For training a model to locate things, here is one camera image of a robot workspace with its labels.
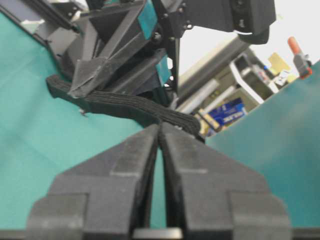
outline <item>teal panel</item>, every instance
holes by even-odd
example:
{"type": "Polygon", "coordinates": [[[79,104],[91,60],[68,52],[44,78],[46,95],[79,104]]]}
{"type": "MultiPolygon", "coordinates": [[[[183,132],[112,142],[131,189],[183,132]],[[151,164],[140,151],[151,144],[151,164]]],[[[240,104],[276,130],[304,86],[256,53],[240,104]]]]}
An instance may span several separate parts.
{"type": "Polygon", "coordinates": [[[165,83],[169,80],[171,77],[172,73],[168,68],[168,56],[165,55],[161,61],[155,66],[156,71],[158,73],[158,77],[160,79],[161,85],[165,85],[165,83]]]}
{"type": "Polygon", "coordinates": [[[117,4],[117,3],[119,3],[119,0],[105,0],[104,1],[104,5],[117,4]]]}
{"type": "Polygon", "coordinates": [[[151,206],[151,223],[153,229],[164,229],[167,227],[166,221],[166,193],[163,153],[158,149],[155,162],[153,193],[151,206]]]}
{"type": "Polygon", "coordinates": [[[158,22],[155,7],[151,0],[146,0],[143,10],[138,16],[138,21],[145,39],[149,39],[158,22]]]}
{"type": "Polygon", "coordinates": [[[320,63],[207,144],[262,173],[293,226],[320,226],[320,63]]]}
{"type": "Polygon", "coordinates": [[[0,14],[0,229],[22,229],[54,176],[142,128],[133,120],[79,113],[53,99],[47,50],[0,14]]]}

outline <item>blue box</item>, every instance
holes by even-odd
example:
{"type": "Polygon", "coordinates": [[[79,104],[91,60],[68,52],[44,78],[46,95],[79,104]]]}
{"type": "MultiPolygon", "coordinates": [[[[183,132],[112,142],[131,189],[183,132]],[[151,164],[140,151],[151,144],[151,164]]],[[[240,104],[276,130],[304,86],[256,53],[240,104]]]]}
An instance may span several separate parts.
{"type": "Polygon", "coordinates": [[[225,126],[245,116],[247,111],[241,98],[230,101],[209,112],[209,115],[214,118],[221,126],[225,126]]]}

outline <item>black foam strip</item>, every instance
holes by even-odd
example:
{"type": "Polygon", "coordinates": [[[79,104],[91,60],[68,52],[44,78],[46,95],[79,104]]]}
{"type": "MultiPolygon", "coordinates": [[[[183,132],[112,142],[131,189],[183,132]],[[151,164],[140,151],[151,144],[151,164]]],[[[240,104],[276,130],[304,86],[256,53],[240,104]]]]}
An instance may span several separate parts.
{"type": "Polygon", "coordinates": [[[144,127],[167,122],[199,137],[201,126],[196,118],[165,108],[146,98],[98,90],[85,98],[72,98],[67,94],[71,84],[62,80],[58,75],[49,76],[46,82],[52,97],[67,100],[82,108],[86,113],[133,119],[144,127]]]}

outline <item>black camera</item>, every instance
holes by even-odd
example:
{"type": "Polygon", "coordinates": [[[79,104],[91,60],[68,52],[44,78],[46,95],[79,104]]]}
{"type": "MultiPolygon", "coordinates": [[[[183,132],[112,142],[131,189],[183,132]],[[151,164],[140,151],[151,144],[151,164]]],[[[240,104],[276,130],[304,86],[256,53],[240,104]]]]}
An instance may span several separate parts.
{"type": "Polygon", "coordinates": [[[225,32],[237,31],[245,42],[265,44],[276,20],[274,0],[188,0],[193,25],[225,32]]]}

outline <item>yellow object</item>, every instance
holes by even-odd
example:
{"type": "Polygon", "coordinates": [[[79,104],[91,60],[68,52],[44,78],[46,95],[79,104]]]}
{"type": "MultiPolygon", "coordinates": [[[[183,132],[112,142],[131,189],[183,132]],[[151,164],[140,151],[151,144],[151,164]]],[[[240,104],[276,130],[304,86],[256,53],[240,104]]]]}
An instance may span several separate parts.
{"type": "MultiPolygon", "coordinates": [[[[207,136],[210,130],[210,126],[204,121],[202,118],[200,118],[198,115],[196,117],[199,119],[201,124],[201,130],[200,133],[204,136],[207,136]]],[[[214,120],[209,114],[203,115],[203,117],[214,127],[215,130],[217,130],[220,127],[220,124],[214,120]]]]}
{"type": "Polygon", "coordinates": [[[278,53],[274,52],[269,58],[269,62],[271,63],[271,72],[274,75],[278,75],[281,73],[283,70],[290,71],[291,68],[290,66],[282,59],[281,56],[279,56],[278,53]]]}
{"type": "Polygon", "coordinates": [[[287,81],[288,81],[288,83],[292,83],[297,78],[298,78],[297,76],[291,74],[291,75],[288,76],[287,81]]]}

